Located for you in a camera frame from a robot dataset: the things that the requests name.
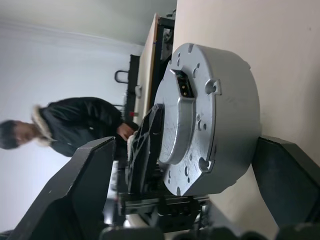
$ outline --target man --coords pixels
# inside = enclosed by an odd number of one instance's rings
[[[69,98],[36,106],[32,123],[8,120],[0,124],[0,148],[15,149],[34,139],[56,152],[72,157],[77,148],[104,137],[116,137],[115,157],[127,156],[126,141],[137,130],[124,123],[111,103],[95,97]]]

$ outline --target white wall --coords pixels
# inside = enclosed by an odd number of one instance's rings
[[[144,45],[153,16],[177,0],[0,0],[0,17]]]
[[[62,31],[0,24],[0,122],[30,121],[34,104],[94,96],[122,104],[126,85],[114,72],[129,68],[142,47]],[[20,221],[44,184],[66,162],[35,143],[0,149],[0,231]]]

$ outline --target fur-trimmed hood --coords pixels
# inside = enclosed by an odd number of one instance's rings
[[[39,137],[37,141],[39,142],[40,145],[49,147],[52,142],[55,140],[52,138],[52,133],[49,129],[48,124],[46,121],[43,119],[43,117],[40,114],[41,106],[36,105],[33,107],[32,110],[32,121],[42,134],[42,137]]]

